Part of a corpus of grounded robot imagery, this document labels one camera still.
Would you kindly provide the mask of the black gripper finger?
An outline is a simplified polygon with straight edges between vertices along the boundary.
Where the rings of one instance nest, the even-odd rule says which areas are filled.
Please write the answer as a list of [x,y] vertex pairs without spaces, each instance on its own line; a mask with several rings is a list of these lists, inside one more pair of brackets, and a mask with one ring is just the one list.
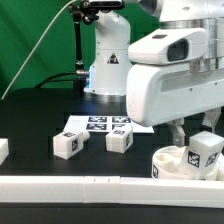
[[220,115],[221,115],[220,107],[208,110],[204,113],[202,124],[206,127],[209,127],[211,129],[211,132],[214,133]]
[[185,145],[185,132],[182,128],[183,124],[183,118],[172,120],[167,123],[167,126],[173,135],[173,143],[177,147],[183,147]]

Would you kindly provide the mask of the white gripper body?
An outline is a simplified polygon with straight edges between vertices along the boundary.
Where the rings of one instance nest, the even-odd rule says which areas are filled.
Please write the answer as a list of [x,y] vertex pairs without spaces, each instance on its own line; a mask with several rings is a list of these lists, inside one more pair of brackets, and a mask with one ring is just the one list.
[[188,63],[135,64],[127,77],[131,120],[155,126],[224,106],[224,69],[191,73]]

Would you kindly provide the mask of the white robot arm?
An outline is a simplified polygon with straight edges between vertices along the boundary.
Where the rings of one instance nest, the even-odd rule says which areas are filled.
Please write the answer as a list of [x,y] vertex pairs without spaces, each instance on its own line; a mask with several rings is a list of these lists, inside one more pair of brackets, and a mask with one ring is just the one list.
[[224,0],[134,0],[160,27],[132,44],[113,12],[129,1],[87,0],[100,13],[86,92],[125,98],[135,123],[165,123],[183,146],[186,117],[204,113],[203,125],[214,129],[224,106]]

